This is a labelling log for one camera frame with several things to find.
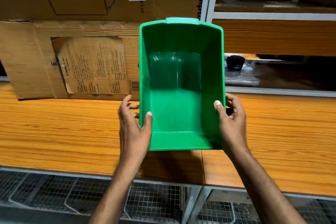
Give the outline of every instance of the green plastic bin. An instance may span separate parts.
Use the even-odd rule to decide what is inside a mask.
[[[153,113],[149,150],[221,149],[224,40],[219,26],[166,18],[140,26],[140,125]]]

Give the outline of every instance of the barcode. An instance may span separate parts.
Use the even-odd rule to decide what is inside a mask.
[[[139,91],[139,82],[131,81],[131,89],[132,91]]]

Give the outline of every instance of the wooden panel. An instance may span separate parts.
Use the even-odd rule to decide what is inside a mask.
[[[254,157],[282,191],[336,197],[336,99],[239,94]],[[243,187],[223,151],[202,151],[205,182]]]
[[[0,83],[0,166],[112,175],[120,101],[18,101]],[[138,178],[202,184],[201,151],[149,153]]]
[[[212,20],[226,53],[335,56],[335,21]]]

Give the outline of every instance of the hand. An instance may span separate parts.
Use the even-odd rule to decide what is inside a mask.
[[[135,176],[151,142],[153,117],[152,113],[148,112],[141,128],[135,120],[139,118],[139,113],[130,111],[130,109],[139,109],[139,105],[128,103],[131,97],[131,95],[125,97],[118,110],[120,119],[119,165],[133,172]]]
[[[219,130],[223,139],[223,149],[228,154],[248,150],[246,142],[246,113],[238,97],[226,93],[226,105],[233,108],[233,113],[226,114],[219,100],[214,102],[219,113]]]

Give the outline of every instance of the wooden table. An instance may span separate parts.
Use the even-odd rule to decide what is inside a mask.
[[[285,192],[336,197],[336,99],[239,94],[248,144]],[[18,101],[0,83],[0,165],[112,175],[120,101]],[[149,152],[138,178],[243,187],[223,151]]]

